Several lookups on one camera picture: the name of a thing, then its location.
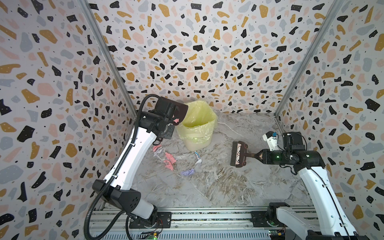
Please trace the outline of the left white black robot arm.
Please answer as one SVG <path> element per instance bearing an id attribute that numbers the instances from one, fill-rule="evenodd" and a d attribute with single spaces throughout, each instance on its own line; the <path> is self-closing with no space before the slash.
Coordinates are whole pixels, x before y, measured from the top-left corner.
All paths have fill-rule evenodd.
<path id="1" fill-rule="evenodd" d="M 117 163 L 103 180 L 93 183 L 93 190 L 106 203 L 153 226 L 157 221 L 157 207 L 132 188 L 136 172 L 148 149 L 164 139 L 171 139 L 174 129 L 187 115 L 188 106 L 165 98 L 158 99 L 153 110 L 138 111 L 129 142 Z"/>

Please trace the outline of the dark brown plastic dustpan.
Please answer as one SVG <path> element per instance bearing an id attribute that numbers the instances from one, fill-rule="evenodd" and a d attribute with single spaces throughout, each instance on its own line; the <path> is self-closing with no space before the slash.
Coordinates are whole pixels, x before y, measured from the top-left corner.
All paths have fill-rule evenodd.
<path id="1" fill-rule="evenodd" d="M 186 117 L 188 105 L 160 97 L 155 106 L 155 112 L 168 123 L 178 126 Z"/>

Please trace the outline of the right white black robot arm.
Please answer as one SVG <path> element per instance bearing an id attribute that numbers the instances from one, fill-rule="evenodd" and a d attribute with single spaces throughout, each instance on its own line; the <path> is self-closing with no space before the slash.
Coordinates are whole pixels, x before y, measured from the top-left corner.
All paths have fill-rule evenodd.
<path id="1" fill-rule="evenodd" d="M 279 136 L 269 131 L 263 135 L 268 148 L 255 155 L 265 165 L 289 167 L 303 181 L 316 211 L 318 225 L 296 212 L 286 203 L 271 203 L 267 211 L 270 225 L 281 223 L 302 240 L 366 240 L 358 234 L 346 216 L 331 186 L 326 165 L 317 151 L 310 151 L 299 132 L 283 133 L 284 148 Z"/>

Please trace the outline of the cream bin with green bag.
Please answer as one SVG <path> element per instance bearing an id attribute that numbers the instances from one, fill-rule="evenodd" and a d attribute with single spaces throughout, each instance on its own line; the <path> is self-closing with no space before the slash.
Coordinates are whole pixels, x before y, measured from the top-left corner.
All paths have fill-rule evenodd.
<path id="1" fill-rule="evenodd" d="M 190 102 L 187 103 L 187 106 L 187 114 L 184 120 L 176 126 L 176 130 L 186 148 L 194 152 L 211 144 L 218 116 L 204 101 Z"/>

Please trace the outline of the brown cartoon face hand broom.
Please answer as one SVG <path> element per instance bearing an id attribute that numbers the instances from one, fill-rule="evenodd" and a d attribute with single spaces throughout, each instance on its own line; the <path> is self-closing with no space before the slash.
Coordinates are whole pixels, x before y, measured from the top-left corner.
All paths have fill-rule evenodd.
<path id="1" fill-rule="evenodd" d="M 232 154 L 230 165 L 242 168 L 247 164 L 247 158 L 255 158 L 256 154 L 248 153 L 248 145 L 242 141 L 234 141 L 232 144 Z"/>

